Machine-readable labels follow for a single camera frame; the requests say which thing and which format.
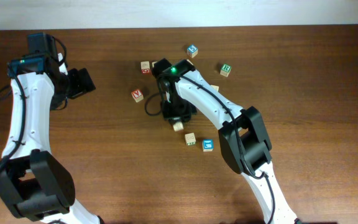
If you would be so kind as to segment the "green A picture block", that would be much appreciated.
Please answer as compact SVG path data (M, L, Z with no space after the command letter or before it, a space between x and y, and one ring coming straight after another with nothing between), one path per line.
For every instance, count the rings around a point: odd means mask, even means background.
M211 85L211 88L213 88L214 90L218 91L219 92L219 87L216 86L216 85Z

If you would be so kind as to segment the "blue number five block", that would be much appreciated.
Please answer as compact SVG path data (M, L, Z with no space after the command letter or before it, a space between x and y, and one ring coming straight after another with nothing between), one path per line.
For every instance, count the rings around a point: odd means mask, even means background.
M198 54L198 48L192 44L186 49L186 53L190 58L194 58Z

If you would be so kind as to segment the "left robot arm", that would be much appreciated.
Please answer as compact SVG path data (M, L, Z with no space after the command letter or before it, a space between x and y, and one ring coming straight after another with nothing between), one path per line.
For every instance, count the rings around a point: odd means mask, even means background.
M103 219L76 199L71 174L52 156L50 112L95 90L87 71L67 69L60 40L44 32L27 37L28 54L11 60L11 125L0 160L0 198L15 218L43 223L92 223Z

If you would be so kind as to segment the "red C block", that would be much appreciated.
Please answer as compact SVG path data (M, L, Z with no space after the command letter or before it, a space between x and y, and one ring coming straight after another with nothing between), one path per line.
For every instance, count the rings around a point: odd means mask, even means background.
M150 62L149 61L141 62L140 69L143 74L150 73Z

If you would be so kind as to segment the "green R block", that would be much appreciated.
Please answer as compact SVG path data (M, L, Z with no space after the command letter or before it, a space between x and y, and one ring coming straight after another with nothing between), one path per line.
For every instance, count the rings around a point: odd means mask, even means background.
M232 70L232 67L230 65L224 63L221 67L220 74L224 77L228 77L231 70Z

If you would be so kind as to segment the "dog picture wooden block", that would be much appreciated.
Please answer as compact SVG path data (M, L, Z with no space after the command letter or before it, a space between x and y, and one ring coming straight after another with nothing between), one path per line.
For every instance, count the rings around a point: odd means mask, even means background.
M184 125L183 125L183 123L182 123L181 121L177 121L177 122L174 123L172 126L173 126L173 130L174 130L175 132L177 132L177 131L182 131L182 130L184 129Z

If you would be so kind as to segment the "blue L block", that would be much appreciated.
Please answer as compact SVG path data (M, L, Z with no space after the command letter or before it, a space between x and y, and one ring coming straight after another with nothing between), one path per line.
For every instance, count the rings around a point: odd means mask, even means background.
M203 152L210 152L214 149L214 142L212 139L204 139L202 142Z

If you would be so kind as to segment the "red E block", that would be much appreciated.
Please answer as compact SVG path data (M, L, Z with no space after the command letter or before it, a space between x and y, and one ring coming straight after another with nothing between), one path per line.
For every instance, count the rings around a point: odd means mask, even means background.
M185 134L185 142L187 146L196 144L196 137L194 133Z

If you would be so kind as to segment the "red V block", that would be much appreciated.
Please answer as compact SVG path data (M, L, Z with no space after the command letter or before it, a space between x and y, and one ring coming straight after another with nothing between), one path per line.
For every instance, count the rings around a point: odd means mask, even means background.
M140 89L136 89L136 90L132 91L131 95L136 103L138 103L144 99L144 94L142 93L142 91Z

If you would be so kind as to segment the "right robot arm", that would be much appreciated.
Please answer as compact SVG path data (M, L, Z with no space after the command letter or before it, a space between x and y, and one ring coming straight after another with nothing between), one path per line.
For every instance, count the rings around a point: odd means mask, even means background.
M287 203L273 171L272 143L260 112L226 99L189 60L152 65L161 97L161 114L171 124L188 122L202 112L218 130L221 155L252 189L265 223L300 223Z

